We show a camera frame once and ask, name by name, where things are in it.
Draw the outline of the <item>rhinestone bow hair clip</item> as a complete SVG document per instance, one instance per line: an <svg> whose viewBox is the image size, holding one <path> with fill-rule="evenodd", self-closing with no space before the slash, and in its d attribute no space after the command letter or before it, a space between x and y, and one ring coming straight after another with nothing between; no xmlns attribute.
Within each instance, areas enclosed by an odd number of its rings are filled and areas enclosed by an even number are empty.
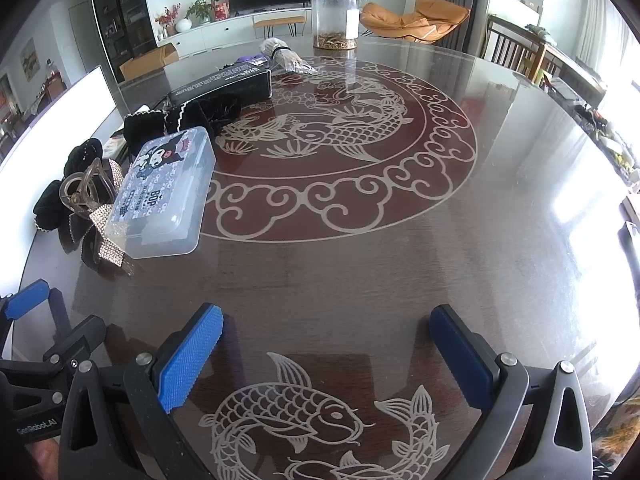
<svg viewBox="0 0 640 480"><path fill-rule="evenodd" d="M113 205L103 205L92 214L89 214L88 218L83 219L88 220L93 229L96 230L96 249L94 254L98 259L98 263L109 263L112 266L116 266L126 275L131 276L134 273L134 266L130 259L106 235L107 221L110 220L114 205L115 202Z"/></svg>

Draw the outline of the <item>black velvet scrunchie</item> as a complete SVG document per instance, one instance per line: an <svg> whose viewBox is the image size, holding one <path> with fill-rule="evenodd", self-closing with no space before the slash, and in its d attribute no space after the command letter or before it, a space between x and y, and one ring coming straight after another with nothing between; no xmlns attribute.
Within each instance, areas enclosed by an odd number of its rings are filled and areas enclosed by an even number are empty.
<svg viewBox="0 0 640 480"><path fill-rule="evenodd" d="M41 231L57 230L72 214L60 199L61 186L61 180L51 181L32 208L35 224Z"/></svg>

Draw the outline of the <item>clear hair claw clip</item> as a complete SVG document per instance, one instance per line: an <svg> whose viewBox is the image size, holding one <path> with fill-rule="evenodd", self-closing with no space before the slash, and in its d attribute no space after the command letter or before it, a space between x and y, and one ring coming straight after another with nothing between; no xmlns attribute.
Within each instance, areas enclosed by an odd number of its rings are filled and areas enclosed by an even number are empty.
<svg viewBox="0 0 640 480"><path fill-rule="evenodd" d="M110 158L96 158L85 171L67 177L58 190L62 204L74 214L88 218L103 205L113 205L122 170Z"/></svg>

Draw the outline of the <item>clear Kuromi plastic box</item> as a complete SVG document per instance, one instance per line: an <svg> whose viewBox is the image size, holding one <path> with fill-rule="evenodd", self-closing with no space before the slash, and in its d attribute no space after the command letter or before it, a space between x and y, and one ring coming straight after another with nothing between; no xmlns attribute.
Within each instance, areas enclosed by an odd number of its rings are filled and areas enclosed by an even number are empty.
<svg viewBox="0 0 640 480"><path fill-rule="evenodd" d="M194 252L215 162L202 127L145 143L114 201L105 237L134 260Z"/></svg>

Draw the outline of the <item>black odor bar box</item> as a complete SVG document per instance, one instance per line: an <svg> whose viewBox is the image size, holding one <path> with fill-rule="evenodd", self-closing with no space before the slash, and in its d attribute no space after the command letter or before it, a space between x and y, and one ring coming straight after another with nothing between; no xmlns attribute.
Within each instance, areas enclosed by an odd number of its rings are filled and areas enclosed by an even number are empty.
<svg viewBox="0 0 640 480"><path fill-rule="evenodd" d="M266 66L236 63L171 90L167 99L172 105L179 106L211 96L234 96L242 107L269 100L272 96L271 70Z"/></svg>

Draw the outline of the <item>purple toy wand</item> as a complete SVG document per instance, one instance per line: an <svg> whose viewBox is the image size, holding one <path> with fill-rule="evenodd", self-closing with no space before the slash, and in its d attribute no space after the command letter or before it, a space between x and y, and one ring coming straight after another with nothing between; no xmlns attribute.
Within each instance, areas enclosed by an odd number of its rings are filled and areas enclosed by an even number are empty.
<svg viewBox="0 0 640 480"><path fill-rule="evenodd" d="M268 58L265 58L263 55L253 55L253 56L242 56L242 58L238 58L232 63L226 64L224 68L229 68L231 66L237 66L241 64L250 64L254 66L270 66L270 61Z"/></svg>

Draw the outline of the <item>white storage box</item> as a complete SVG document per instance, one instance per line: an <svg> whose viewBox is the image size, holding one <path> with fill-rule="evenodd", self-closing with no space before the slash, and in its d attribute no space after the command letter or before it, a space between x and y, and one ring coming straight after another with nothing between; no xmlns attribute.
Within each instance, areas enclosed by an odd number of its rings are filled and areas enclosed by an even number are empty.
<svg viewBox="0 0 640 480"><path fill-rule="evenodd" d="M32 208L63 175L72 149L95 136L106 141L122 126L112 92L97 67L57 98L18 139L1 163L1 293L20 288L37 228Z"/></svg>

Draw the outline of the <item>cardboard box on floor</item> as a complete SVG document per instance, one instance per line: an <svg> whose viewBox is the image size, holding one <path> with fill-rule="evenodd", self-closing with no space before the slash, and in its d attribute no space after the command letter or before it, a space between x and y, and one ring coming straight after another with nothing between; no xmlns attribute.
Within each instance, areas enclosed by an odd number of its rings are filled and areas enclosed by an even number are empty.
<svg viewBox="0 0 640 480"><path fill-rule="evenodd" d="M137 58L130 58L119 66L124 81L140 78L146 74L159 70L169 64L179 61L179 55L175 46L170 42L153 49Z"/></svg>

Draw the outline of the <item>dark display cabinet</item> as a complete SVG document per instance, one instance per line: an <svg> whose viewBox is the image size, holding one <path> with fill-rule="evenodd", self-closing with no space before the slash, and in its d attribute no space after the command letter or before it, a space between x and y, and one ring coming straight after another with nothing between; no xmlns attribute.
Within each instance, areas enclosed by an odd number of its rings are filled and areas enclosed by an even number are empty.
<svg viewBox="0 0 640 480"><path fill-rule="evenodd" d="M92 0L96 22L115 80L120 66L156 47L146 0Z"/></svg>

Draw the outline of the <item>red flower vase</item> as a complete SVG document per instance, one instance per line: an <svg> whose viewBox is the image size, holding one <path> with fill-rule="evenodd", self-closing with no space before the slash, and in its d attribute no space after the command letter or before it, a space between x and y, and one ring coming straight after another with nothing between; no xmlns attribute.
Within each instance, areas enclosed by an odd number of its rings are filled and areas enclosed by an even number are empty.
<svg viewBox="0 0 640 480"><path fill-rule="evenodd" d="M163 29L166 37L172 36L176 32L179 11L180 4L177 3L172 6L165 6L163 13L155 17L155 21Z"/></svg>

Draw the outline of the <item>white TV cabinet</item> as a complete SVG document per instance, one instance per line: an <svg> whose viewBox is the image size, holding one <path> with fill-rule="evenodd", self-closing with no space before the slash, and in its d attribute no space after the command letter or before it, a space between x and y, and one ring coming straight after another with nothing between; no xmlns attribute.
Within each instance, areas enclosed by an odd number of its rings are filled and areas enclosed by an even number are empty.
<svg viewBox="0 0 640 480"><path fill-rule="evenodd" d="M305 15L307 19L305 31L299 32L298 36L311 35L312 11L311 7L307 6L306 8L244 14L235 18L209 22L193 27L186 32L177 32L174 36L158 40L157 45L160 47L171 42L177 49L179 58L186 58L209 50L262 41L265 39L262 36L262 32L255 32L253 29L255 22L266 20L267 18L284 18L292 15ZM291 37L285 27L278 28L274 36Z"/></svg>

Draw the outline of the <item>wooden dining chair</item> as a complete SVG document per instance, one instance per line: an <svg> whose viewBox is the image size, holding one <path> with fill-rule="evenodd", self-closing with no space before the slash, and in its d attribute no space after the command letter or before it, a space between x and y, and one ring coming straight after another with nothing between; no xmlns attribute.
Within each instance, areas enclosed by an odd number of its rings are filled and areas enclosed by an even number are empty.
<svg viewBox="0 0 640 480"><path fill-rule="evenodd" d="M480 57L540 83L542 76L559 76L563 62L553 47L528 28L489 14Z"/></svg>

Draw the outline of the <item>small wooden bench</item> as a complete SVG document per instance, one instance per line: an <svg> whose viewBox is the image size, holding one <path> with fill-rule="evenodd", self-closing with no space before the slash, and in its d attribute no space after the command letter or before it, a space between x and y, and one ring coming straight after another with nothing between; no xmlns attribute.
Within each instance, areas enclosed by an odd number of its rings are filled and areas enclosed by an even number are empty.
<svg viewBox="0 0 640 480"><path fill-rule="evenodd" d="M307 19L305 15L285 16L284 18L267 18L253 24L255 32L262 32L265 39L273 37L278 28L285 27L291 37L297 37L299 32L304 32Z"/></svg>

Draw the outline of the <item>orange lounge chair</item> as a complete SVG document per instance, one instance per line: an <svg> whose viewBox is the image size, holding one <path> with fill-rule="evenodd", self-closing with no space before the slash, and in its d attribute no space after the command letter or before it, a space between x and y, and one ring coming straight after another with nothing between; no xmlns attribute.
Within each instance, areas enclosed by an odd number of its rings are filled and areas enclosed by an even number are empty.
<svg viewBox="0 0 640 480"><path fill-rule="evenodd" d="M360 24L382 38L434 44L463 24L470 13L447 0L416 0L414 10L404 15L369 2L361 10Z"/></svg>

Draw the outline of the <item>clear plastic food jar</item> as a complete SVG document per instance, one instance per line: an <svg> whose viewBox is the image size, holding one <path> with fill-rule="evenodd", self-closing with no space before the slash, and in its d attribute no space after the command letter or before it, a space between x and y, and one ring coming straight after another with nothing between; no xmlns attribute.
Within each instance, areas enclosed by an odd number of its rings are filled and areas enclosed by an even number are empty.
<svg viewBox="0 0 640 480"><path fill-rule="evenodd" d="M358 0L311 0L311 10L316 49L356 49L360 25Z"/></svg>

